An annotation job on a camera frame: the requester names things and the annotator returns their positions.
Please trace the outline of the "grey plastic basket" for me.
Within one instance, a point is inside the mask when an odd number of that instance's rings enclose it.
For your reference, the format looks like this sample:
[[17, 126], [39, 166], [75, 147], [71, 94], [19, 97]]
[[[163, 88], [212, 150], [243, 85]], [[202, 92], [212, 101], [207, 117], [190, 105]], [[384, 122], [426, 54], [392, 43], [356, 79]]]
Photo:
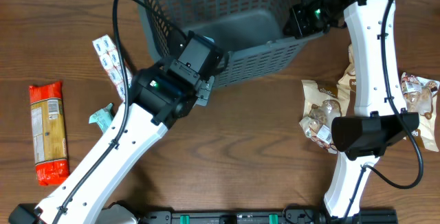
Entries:
[[283, 34], [290, 8], [299, 0], [142, 0], [165, 18], [139, 7], [148, 50], [154, 61], [175, 55], [183, 42], [179, 30], [207, 36], [229, 53], [216, 88], [274, 74], [286, 68], [314, 36]]

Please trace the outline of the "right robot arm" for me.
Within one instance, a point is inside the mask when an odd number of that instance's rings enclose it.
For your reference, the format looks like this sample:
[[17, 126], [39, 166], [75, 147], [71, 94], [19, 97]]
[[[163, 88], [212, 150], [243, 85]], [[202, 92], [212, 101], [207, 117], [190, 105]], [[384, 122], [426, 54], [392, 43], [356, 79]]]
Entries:
[[406, 108], [398, 79], [393, 20], [395, 0], [300, 0], [284, 33], [305, 38], [333, 27], [347, 28], [353, 46], [354, 114], [337, 117], [331, 136], [338, 156], [320, 210], [300, 209], [290, 223], [396, 223], [393, 210], [361, 210], [368, 176], [386, 149], [419, 126]]

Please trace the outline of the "white patterned carton box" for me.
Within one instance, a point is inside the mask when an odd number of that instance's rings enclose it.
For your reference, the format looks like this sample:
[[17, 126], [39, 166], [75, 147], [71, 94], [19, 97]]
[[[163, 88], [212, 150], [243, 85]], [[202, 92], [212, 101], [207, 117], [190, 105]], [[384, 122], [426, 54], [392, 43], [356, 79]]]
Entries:
[[111, 82], [116, 87], [121, 100], [125, 101], [122, 66], [120, 64], [118, 51], [114, 42], [107, 34], [105, 34], [104, 36], [92, 41], [92, 43], [103, 69], [106, 71]]

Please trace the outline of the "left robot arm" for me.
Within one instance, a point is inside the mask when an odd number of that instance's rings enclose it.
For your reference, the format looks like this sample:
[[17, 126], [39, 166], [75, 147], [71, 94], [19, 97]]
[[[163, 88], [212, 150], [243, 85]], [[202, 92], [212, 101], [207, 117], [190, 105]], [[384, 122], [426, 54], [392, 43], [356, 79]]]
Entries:
[[139, 70], [110, 127], [73, 173], [39, 203], [18, 204], [9, 223], [138, 223], [119, 203], [105, 203], [136, 161], [190, 113], [201, 88], [229, 59], [212, 39], [191, 32], [177, 56]]

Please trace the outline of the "beige snack bag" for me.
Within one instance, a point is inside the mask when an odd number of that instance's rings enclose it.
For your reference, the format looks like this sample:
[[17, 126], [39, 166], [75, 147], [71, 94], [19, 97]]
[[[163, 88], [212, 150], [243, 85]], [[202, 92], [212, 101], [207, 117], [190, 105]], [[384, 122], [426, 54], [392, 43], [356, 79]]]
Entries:
[[400, 85], [408, 112], [419, 114], [419, 126], [412, 136], [420, 147], [439, 152], [434, 134], [439, 81], [404, 72]]
[[349, 66], [345, 69], [343, 77], [339, 79], [338, 84], [352, 92], [356, 92], [356, 79], [355, 79], [355, 63], [353, 45], [348, 46]]
[[305, 136], [328, 153], [336, 154], [331, 125], [336, 117], [347, 114], [350, 90], [342, 85], [302, 80], [303, 117], [299, 122]]

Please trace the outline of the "small teal snack packet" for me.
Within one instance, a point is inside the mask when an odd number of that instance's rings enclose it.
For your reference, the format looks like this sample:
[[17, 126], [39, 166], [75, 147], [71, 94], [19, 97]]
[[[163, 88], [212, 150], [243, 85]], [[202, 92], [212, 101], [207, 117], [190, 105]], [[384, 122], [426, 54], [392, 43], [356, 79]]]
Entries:
[[97, 124], [100, 130], [104, 133], [113, 121], [112, 107], [113, 104], [109, 103], [106, 107], [96, 111], [89, 117], [89, 123]]

